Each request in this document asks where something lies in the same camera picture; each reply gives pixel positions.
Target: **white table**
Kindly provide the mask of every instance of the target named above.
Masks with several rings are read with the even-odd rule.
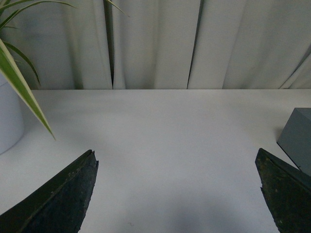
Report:
[[[311,90],[34,91],[56,141],[23,105],[0,155],[0,213],[87,149],[99,170],[81,233],[277,233],[255,166]]]

